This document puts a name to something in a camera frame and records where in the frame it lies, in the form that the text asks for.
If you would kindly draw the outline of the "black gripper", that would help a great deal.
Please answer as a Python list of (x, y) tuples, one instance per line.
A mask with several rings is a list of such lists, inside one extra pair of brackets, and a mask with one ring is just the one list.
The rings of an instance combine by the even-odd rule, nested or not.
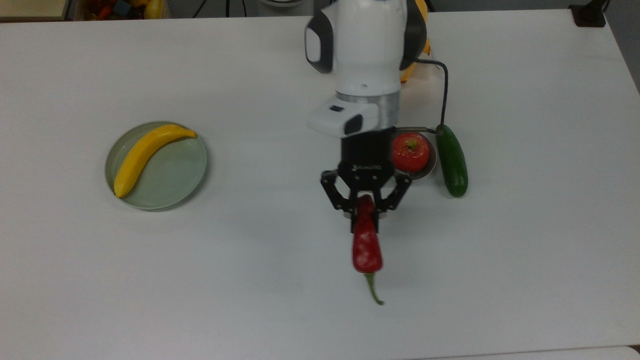
[[(350, 219), (351, 234), (354, 233), (357, 220), (360, 192), (374, 193), (374, 226), (375, 232), (379, 233), (382, 214), (397, 210), (413, 183), (409, 173), (397, 170), (393, 164), (393, 140), (396, 135), (396, 128), (391, 127), (344, 137), (340, 140), (338, 170), (321, 173), (320, 184), (332, 207)], [(347, 185), (348, 197), (338, 191), (338, 178)], [(395, 186), (386, 198), (382, 198), (381, 189), (391, 178)]]

